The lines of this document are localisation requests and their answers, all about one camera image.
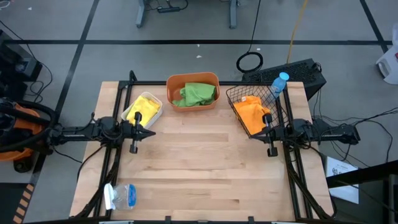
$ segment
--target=blue lid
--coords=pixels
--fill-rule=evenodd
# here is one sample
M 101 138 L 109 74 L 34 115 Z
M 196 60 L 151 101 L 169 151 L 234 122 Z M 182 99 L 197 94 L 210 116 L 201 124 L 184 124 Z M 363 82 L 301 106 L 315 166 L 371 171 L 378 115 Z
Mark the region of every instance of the blue lid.
M 279 73 L 279 78 L 287 81 L 287 80 L 289 80 L 289 75 L 286 72 L 281 72 L 281 73 Z

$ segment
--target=desk leg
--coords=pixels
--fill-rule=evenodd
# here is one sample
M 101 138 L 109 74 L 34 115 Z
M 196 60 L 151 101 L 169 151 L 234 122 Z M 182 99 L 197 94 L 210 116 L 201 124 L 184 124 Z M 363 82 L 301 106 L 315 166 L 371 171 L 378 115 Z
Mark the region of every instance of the desk leg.
M 230 29 L 236 28 L 236 5 L 237 5 L 237 0 L 229 1 L 229 28 Z
M 138 13 L 137 13 L 137 20 L 136 20 L 137 28 L 142 27 L 142 23 L 144 20 L 144 12 L 145 12 L 145 0 L 138 0 Z

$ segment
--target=white paper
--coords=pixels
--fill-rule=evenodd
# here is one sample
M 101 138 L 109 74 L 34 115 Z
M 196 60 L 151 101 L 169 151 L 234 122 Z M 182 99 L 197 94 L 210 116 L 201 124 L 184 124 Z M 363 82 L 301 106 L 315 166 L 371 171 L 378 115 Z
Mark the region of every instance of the white paper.
M 350 172 L 358 170 L 357 167 L 349 165 L 345 162 L 341 162 L 337 159 L 328 157 L 326 160 L 326 176 L 330 177 L 333 175 L 338 175 L 338 174 L 344 174 L 345 172 Z M 359 203 L 359 193 L 358 189 L 352 187 L 352 186 L 344 186 L 344 187 L 335 187 L 332 189 L 329 189 L 329 192 L 332 196 L 353 202 L 353 203 Z

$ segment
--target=wire basket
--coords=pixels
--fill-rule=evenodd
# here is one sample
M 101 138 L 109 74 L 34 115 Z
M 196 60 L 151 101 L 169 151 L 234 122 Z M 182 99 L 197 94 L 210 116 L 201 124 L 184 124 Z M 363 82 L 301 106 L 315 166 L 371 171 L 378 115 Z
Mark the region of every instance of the wire basket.
M 248 128 L 244 124 L 242 118 L 240 117 L 234 106 L 234 103 L 242 102 L 242 97 L 244 96 L 257 96 L 261 99 L 262 106 L 268 108 L 271 111 L 271 128 L 281 125 L 279 121 L 280 117 L 283 117 L 284 123 L 288 120 L 285 110 L 283 109 L 283 107 L 280 106 L 279 97 L 276 98 L 272 94 L 270 87 L 271 86 L 266 85 L 244 85 L 232 87 L 226 91 L 228 103 L 232 107 L 232 110 L 235 112 L 236 117 L 239 119 L 239 122 L 242 124 L 249 138 L 252 138 L 255 134 L 250 134 Z

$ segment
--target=clear plastic container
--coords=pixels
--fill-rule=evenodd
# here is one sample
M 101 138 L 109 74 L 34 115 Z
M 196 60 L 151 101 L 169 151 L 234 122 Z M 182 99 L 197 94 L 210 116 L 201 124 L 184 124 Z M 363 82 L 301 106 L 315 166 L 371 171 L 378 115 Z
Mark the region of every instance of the clear plastic container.
M 287 80 L 289 80 L 289 75 L 285 72 L 279 73 L 279 77 L 274 80 L 270 89 L 275 98 L 278 98 L 279 94 L 284 90 Z
M 132 184 L 121 184 L 114 187 L 111 184 L 106 184 L 104 199 L 107 210 L 130 210 L 136 205 L 136 188 Z

